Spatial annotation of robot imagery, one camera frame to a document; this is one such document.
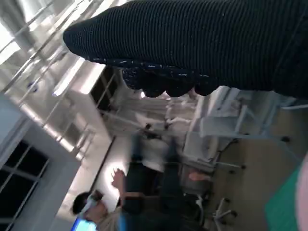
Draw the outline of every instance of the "metal railing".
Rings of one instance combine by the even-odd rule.
[[[80,21],[83,20],[85,18],[90,17],[96,10],[97,10],[97,6],[100,5],[103,1],[102,0],[98,0],[98,1],[93,1],[91,3],[89,3],[89,5],[86,5],[85,10],[80,14],[77,15],[77,19],[75,17],[73,17],[70,21],[70,17],[72,17],[72,15],[74,14],[74,12],[78,9],[78,7],[80,6],[80,4],[82,2],[84,2],[85,0],[81,0],[78,3],[75,3],[74,7],[70,7],[68,9],[68,12],[65,12],[63,14],[63,17],[60,18],[57,23],[55,24],[55,27],[53,27],[51,30],[51,34],[49,35],[49,37],[44,41],[44,43],[30,56],[30,58],[19,68],[19,70],[15,73],[15,75],[12,77],[12,79],[9,81],[9,83],[2,89],[1,92],[3,92],[4,94],[7,94],[9,92],[9,89],[11,89],[12,86],[14,86],[14,84],[18,81],[18,79],[22,76],[22,74],[27,70],[27,68],[31,65],[31,64],[38,64],[40,62],[34,63],[34,61],[36,60],[37,57],[39,57],[39,55],[41,54],[41,52],[43,51],[43,49],[45,47],[47,47],[47,45],[52,41],[53,38],[56,37],[56,35],[58,34],[58,32],[66,29],[66,27],[68,27],[72,22],[76,22],[76,21]],[[36,15],[28,22],[26,23],[23,28],[21,28],[15,35],[14,38],[5,45],[5,47],[3,49],[1,49],[0,53],[3,52],[11,43],[13,43],[16,40],[16,37],[18,35],[20,35],[23,31],[25,31],[43,12],[45,12],[53,3],[55,2],[55,0],[50,1],[44,8],[42,8],[39,12],[36,13]],[[52,55],[52,58],[50,60],[48,60],[48,64],[46,66],[44,66],[42,69],[40,68],[41,72],[39,74],[39,76],[31,83],[31,86],[29,86],[25,92],[25,94],[23,94],[21,96],[21,98],[19,100],[15,100],[14,103],[17,104],[22,110],[24,110],[25,108],[23,106],[26,106],[26,103],[24,102],[25,99],[27,98],[27,96],[32,92],[32,90],[36,87],[36,85],[42,80],[44,79],[44,77],[46,76],[47,72],[49,72],[51,66],[57,62],[57,60],[61,57],[61,55],[63,54],[63,51],[66,50],[66,47],[61,47],[59,49],[57,49],[54,54]],[[71,122],[69,122],[66,127],[64,128],[64,131],[58,133],[56,131],[51,132],[49,130],[49,125],[48,122],[50,120],[50,118],[52,117],[52,115],[54,114],[54,112],[56,111],[56,109],[59,107],[59,105],[63,102],[63,100],[65,99],[65,95],[68,91],[68,89],[70,88],[70,86],[72,85],[72,83],[74,82],[74,78],[72,78],[72,81],[67,85],[66,89],[63,91],[63,93],[61,94],[61,96],[58,98],[58,101],[55,103],[55,105],[53,106],[53,108],[51,109],[51,111],[49,112],[49,114],[47,115],[46,119],[41,120],[41,119],[33,119],[36,123],[38,123],[40,125],[40,127],[42,127],[43,129],[45,129],[52,137],[55,138],[55,140],[59,143],[63,143],[66,133],[68,132],[70,126],[73,124],[74,119],[77,116],[77,113],[75,112],[75,115],[73,116],[73,119]],[[83,128],[83,131],[81,133],[81,136],[83,136],[83,133],[87,132],[88,129],[88,124],[85,125],[85,127]],[[80,149],[82,148],[82,146],[74,146],[73,148],[73,154],[78,154]]]

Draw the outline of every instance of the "floor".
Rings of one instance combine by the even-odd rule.
[[[308,110],[280,111],[272,131],[291,138],[290,147],[303,158],[308,150]],[[218,167],[213,176],[214,195],[208,211],[214,211],[222,197],[231,199],[229,208],[238,217],[228,219],[225,231],[267,231],[264,205],[275,194],[298,164],[272,141],[240,140],[230,146],[221,161],[245,164],[246,170],[230,174]],[[205,224],[215,231],[212,222]]]

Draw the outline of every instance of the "man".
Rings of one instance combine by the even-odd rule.
[[[180,158],[176,143],[171,141],[161,185],[159,198],[155,199],[156,208],[149,207],[151,200],[142,193],[147,176],[142,164],[141,136],[134,138],[131,162],[128,175],[117,169],[114,172],[112,185],[119,190],[121,206],[108,213],[101,200],[103,194],[85,192],[77,196],[72,212],[97,225],[98,231],[184,231],[203,230],[194,222],[182,220],[181,208],[183,192],[178,176]],[[192,180],[204,180],[196,173],[190,175]]]

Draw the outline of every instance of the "ribbed fabric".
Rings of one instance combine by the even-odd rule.
[[[298,91],[288,89],[296,84],[279,71],[286,68],[284,59],[291,60],[287,68],[294,71],[294,54],[286,49],[294,47],[290,42],[300,43],[297,48],[303,44],[293,35],[301,20],[307,21],[306,2],[136,0],[69,27],[64,41],[71,52],[93,62],[145,61],[209,76],[198,79],[199,88],[209,79],[212,86],[242,90],[275,90],[277,83],[279,93],[308,98],[302,90],[303,84],[308,87],[307,72],[296,73],[303,80]],[[307,54],[300,59],[308,63]]]

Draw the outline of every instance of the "chair wheel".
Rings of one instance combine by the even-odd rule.
[[[282,136],[280,140],[282,142],[289,143],[291,141],[291,138],[288,136]]]
[[[233,211],[233,210],[232,210],[232,211],[231,211],[231,215],[234,216],[234,217],[237,217],[238,214],[237,214],[236,211]]]

